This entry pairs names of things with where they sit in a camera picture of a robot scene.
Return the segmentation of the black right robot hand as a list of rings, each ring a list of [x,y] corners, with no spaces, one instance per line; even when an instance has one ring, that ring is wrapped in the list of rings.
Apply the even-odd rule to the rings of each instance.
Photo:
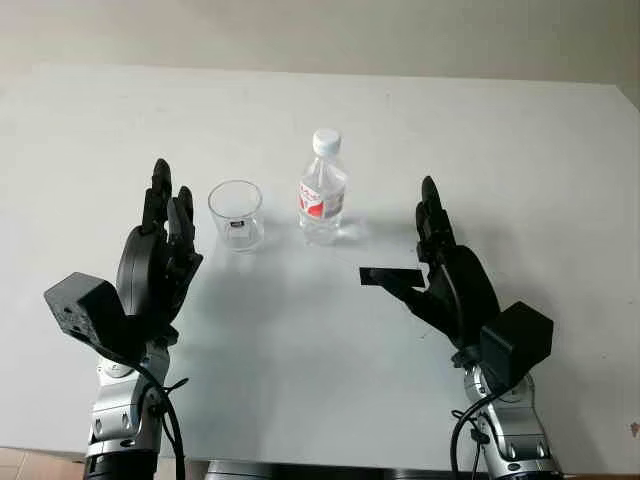
[[[389,269],[373,269],[371,277],[455,348],[477,345],[482,326],[500,313],[498,300],[478,257],[456,242],[430,176],[422,181],[415,215],[418,260],[428,265],[427,289],[416,290]]]

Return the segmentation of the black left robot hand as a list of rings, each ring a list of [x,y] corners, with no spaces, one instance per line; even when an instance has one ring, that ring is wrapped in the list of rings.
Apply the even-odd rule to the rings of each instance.
[[[174,196],[170,166],[157,160],[141,224],[127,237],[116,277],[125,324],[143,342],[177,343],[172,322],[203,261],[194,247],[193,216],[190,189],[183,186]]]

